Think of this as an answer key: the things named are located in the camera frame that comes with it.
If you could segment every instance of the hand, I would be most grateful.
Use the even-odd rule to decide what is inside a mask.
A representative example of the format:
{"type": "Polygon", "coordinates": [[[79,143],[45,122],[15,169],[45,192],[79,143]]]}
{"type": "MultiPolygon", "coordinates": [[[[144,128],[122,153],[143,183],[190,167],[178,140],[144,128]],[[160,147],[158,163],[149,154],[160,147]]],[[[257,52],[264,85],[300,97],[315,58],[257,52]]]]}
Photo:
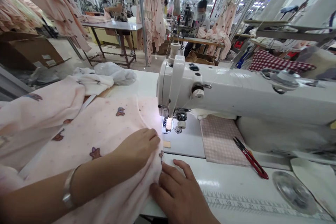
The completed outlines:
{"type": "Polygon", "coordinates": [[[129,135],[112,153],[108,162],[114,167],[121,182],[140,171],[157,149],[160,138],[154,129],[140,129],[129,135]]]}
{"type": "Polygon", "coordinates": [[[173,160],[175,167],[162,164],[159,185],[152,184],[150,193],[168,217],[170,224],[219,224],[211,213],[190,166],[182,160],[173,160]]]}

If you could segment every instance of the red gingham fabric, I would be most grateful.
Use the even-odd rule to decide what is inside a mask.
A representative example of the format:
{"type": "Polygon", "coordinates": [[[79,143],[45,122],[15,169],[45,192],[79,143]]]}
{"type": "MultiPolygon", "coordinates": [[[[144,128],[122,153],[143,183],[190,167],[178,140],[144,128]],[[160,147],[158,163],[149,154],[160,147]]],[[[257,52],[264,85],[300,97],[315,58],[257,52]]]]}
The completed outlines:
{"type": "Polygon", "coordinates": [[[316,69],[316,66],[304,63],[279,59],[265,50],[257,51],[248,70],[260,71],[264,68],[275,70],[293,70],[296,73],[307,72],[316,69]]]}

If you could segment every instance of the garment factory worker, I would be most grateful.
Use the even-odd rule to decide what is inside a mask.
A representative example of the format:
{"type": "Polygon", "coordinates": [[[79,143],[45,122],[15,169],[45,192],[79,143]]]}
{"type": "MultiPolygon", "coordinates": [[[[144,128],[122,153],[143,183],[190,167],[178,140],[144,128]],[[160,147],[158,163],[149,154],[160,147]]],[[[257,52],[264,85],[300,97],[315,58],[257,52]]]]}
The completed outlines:
{"type": "MultiPolygon", "coordinates": [[[[106,7],[105,10],[107,12],[113,13],[115,21],[128,23],[125,0],[111,0],[111,6],[106,7]]],[[[133,44],[131,42],[130,31],[117,30],[117,34],[120,37],[120,47],[121,47],[121,54],[122,54],[121,56],[126,54],[124,36],[127,41],[128,47],[131,49],[131,55],[134,56],[135,52],[134,52],[133,44]]]]}
{"type": "MultiPolygon", "coordinates": [[[[84,205],[108,189],[126,181],[147,163],[160,142],[154,129],[140,129],[128,136],[113,152],[84,163],[70,183],[69,210],[63,202],[64,185],[72,170],[46,178],[0,197],[0,223],[47,224],[84,205]]],[[[188,164],[174,160],[175,167],[162,164],[159,185],[152,184],[151,196],[173,224],[219,224],[210,211],[188,164]]]]}
{"type": "MultiPolygon", "coordinates": [[[[195,13],[195,15],[197,15],[197,19],[196,19],[197,22],[195,24],[195,28],[204,27],[206,32],[210,29],[210,21],[206,17],[207,16],[207,10],[206,10],[207,6],[208,6],[207,0],[199,1],[198,6],[197,6],[197,13],[195,13]]],[[[195,44],[195,48],[193,47],[194,47],[194,43],[190,43],[190,42],[187,43],[184,49],[185,57],[189,55],[191,50],[197,50],[198,48],[200,48],[201,44],[195,44]]]]}

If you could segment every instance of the clear plastic lid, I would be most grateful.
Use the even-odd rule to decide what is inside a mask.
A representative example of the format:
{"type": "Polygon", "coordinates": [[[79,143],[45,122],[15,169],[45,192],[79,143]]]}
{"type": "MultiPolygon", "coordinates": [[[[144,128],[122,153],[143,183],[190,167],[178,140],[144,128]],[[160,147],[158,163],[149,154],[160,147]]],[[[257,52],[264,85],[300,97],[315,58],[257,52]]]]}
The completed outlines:
{"type": "Polygon", "coordinates": [[[314,197],[297,178],[282,171],[274,172],[272,178],[276,189],[293,209],[308,215],[317,212],[314,197]]]}

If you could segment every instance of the pink checkered fabric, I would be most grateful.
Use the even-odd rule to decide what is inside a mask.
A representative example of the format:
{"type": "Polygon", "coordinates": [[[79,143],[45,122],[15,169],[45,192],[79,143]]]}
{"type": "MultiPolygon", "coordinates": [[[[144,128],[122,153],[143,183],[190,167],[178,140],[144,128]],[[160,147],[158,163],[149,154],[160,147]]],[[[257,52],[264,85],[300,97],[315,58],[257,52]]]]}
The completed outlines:
{"type": "Polygon", "coordinates": [[[316,69],[316,66],[304,63],[279,59],[265,50],[259,50],[253,55],[251,66],[248,70],[260,71],[264,68],[275,70],[293,70],[296,73],[307,72],[316,69]]]}
{"type": "Polygon", "coordinates": [[[201,120],[205,158],[208,162],[251,166],[233,141],[237,137],[244,143],[234,120],[208,115],[201,120]]]}

